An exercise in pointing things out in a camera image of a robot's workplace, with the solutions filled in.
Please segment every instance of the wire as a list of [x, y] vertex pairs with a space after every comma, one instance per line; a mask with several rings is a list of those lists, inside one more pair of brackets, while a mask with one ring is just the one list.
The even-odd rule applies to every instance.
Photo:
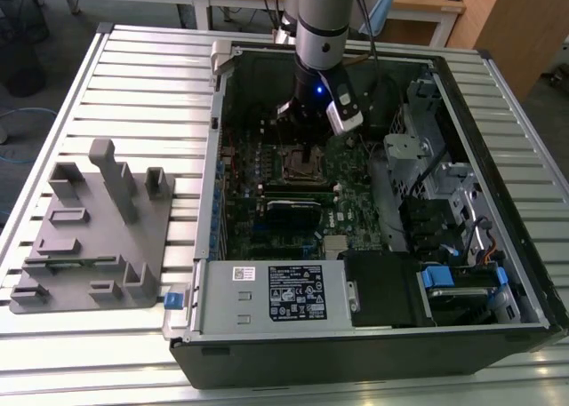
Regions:
[[270, 8], [268, 7], [267, 0], [263, 0], [263, 2], [265, 3], [265, 9], [267, 10], [267, 15], [270, 18], [270, 22], [273, 24], [273, 27], [275, 28], [275, 30], [278, 30], [278, 24], [273, 19], [273, 14], [271, 13]]
[[462, 250], [462, 254], [461, 254], [461, 263], [462, 264], [464, 264], [466, 262], [467, 258], [469, 257], [470, 244], [472, 243], [472, 238], [474, 237], [474, 233], [475, 233], [475, 231], [477, 231], [478, 225], [484, 220], [488, 220], [488, 218], [485, 217], [484, 215], [480, 215], [478, 218], [476, 218], [474, 220], [474, 222], [470, 226], [469, 233], [466, 237], [466, 242], [464, 243], [464, 249]]
[[252, 15], [251, 15], [251, 18], [249, 19], [249, 21], [247, 21], [247, 23], [246, 23], [244, 26], [240, 27], [240, 28], [239, 28], [239, 31], [243, 31], [244, 28], [247, 28], [247, 27], [249, 27], [249, 26], [251, 25], [253, 19], [255, 18], [255, 15], [257, 15], [257, 11], [258, 11], [258, 9], [255, 9], [255, 10], [252, 12]]
[[41, 107], [24, 107], [24, 108], [15, 108], [14, 110], [10, 110], [10, 111], [6, 111], [5, 113], [2, 113], [0, 115], [0, 118], [5, 117], [7, 115], [11, 115], [13, 113], [18, 113], [20, 111], [37, 111], [37, 112], [45, 112], [45, 113], [49, 113], [50, 115], [53, 115], [55, 117], [57, 117], [57, 112], [50, 110], [49, 108], [41, 108]]
[[438, 154], [435, 157], [433, 157], [433, 159], [429, 163], [429, 166], [427, 166], [427, 169], [421, 175], [419, 175], [419, 177], [417, 177], [417, 179], [415, 180], [415, 182], [413, 183], [413, 185], [409, 189], [409, 193], [407, 193], [407, 197], [411, 197], [413, 195], [414, 191], [419, 187], [421, 182], [423, 182], [428, 177], [428, 175], [433, 170], [435, 170], [437, 165], [439, 163], [441, 163], [441, 160], [443, 160], [443, 157], [445, 157], [446, 151], [447, 151], [447, 148], [445, 145], [443, 148], [441, 148], [441, 151], [439, 151]]
[[[32, 111], [32, 112], [44, 112], [44, 113], [49, 113], [51, 115], [53, 115], [54, 117], [57, 117], [57, 112], [50, 110], [49, 108], [42, 108], [42, 107], [23, 107], [23, 108], [15, 108], [13, 110], [10, 111], [6, 111], [5, 113], [2, 113], [0, 115], [0, 119], [2, 117], [6, 117], [7, 115], [12, 115], [14, 113], [18, 113], [20, 111]], [[2, 157], [0, 156], [0, 161], [1, 162], [6, 162], [6, 163], [15, 163], [15, 164], [26, 164], [26, 163], [33, 163], [36, 161], [36, 159], [34, 160], [14, 160], [14, 159], [9, 159], [8, 157]]]
[[0, 156], [0, 161], [6, 162], [6, 163], [24, 164], [24, 163], [33, 163], [36, 161], [36, 159], [34, 159], [34, 160], [13, 160], [13, 159], [8, 159], [7, 157], [1, 157]]
[[276, 23], [279, 27], [281, 27], [281, 16], [280, 16], [280, 9], [278, 8], [278, 0], [275, 0], [275, 10], [276, 10]]
[[490, 263], [490, 257], [496, 251], [497, 243], [496, 243], [496, 239], [494, 238], [494, 236], [490, 234], [490, 230], [486, 230], [486, 236], [492, 241], [492, 243], [491, 243], [490, 247], [488, 248], [488, 251], [482, 257], [482, 262], [485, 265], [488, 265]]
[[372, 23], [370, 21], [370, 14], [367, 11], [367, 6], [365, 0], [356, 0], [359, 11], [364, 17], [365, 28], [367, 28], [367, 33], [370, 38], [370, 54], [373, 56], [373, 64], [375, 66], [375, 71], [377, 73], [378, 79], [380, 78], [380, 61], [377, 56], [377, 49], [375, 49], [375, 40], [373, 38]]
[[225, 11], [229, 13], [240, 13], [243, 8], [239, 8], [236, 11], [231, 11], [231, 8], [228, 8], [227, 6], [224, 6], [223, 8], [221, 6], [218, 6], [217, 9], [219, 9], [223, 13], [225, 13]]

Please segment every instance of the power supply label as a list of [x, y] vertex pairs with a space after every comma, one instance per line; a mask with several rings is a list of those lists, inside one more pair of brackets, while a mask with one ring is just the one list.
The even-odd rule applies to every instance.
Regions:
[[269, 267], [268, 300], [273, 322], [325, 320], [322, 266]]

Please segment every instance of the motherboard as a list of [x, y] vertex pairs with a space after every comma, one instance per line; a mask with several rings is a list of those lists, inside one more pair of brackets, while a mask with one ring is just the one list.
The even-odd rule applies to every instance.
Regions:
[[337, 259], [384, 248], [360, 135], [294, 143], [276, 121], [227, 130], [226, 259]]

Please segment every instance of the blue cable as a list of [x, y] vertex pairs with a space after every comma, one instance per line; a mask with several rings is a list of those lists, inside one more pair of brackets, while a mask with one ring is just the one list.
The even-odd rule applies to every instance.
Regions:
[[6, 162], [6, 163], [24, 164], [24, 163], [33, 163], [36, 161], [36, 159], [34, 159], [34, 160], [13, 160], [13, 159], [8, 159], [6, 157], [0, 156], [0, 161]]
[[[15, 108], [14, 110], [10, 110], [10, 111], [6, 111], [5, 113], [2, 113], [0, 115], [0, 119], [2, 117], [5, 117], [7, 115], [11, 115], [13, 113], [18, 113], [20, 111], [39, 111], [39, 112], [45, 112], [45, 113], [49, 113], [50, 115], [53, 115], [54, 117], [57, 117], [57, 112], [50, 110], [49, 108], [42, 108], [42, 107], [24, 107], [24, 108]], [[2, 162], [6, 162], [6, 163], [16, 163], [16, 164], [25, 164], [25, 163], [33, 163], [36, 161], [36, 159], [34, 160], [14, 160], [14, 159], [9, 159], [7, 157], [1, 157], [0, 156], [0, 161]]]
[[5, 117], [6, 115], [11, 115], [12, 113], [18, 113], [19, 111], [39, 111], [49, 113], [55, 117], [57, 117], [57, 112], [53, 111], [49, 108], [42, 108], [42, 107], [24, 107], [24, 108], [15, 108], [14, 110], [6, 111], [0, 115], [0, 118]]

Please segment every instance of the slotted metal table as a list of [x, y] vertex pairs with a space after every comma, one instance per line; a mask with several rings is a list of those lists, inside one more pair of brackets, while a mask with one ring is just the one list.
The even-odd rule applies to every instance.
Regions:
[[[98, 33], [0, 237], [0, 404], [565, 404], [569, 341], [517, 354], [467, 377], [200, 392], [161, 334], [164, 308], [15, 315], [8, 303], [52, 194], [55, 162], [95, 170], [94, 137], [114, 140], [131, 171], [176, 175], [162, 294], [189, 283], [210, 122], [217, 39], [269, 36], [114, 26]], [[349, 43], [367, 49], [366, 43]], [[569, 187], [491, 60], [472, 51], [385, 44], [446, 58], [502, 177], [569, 306]]]

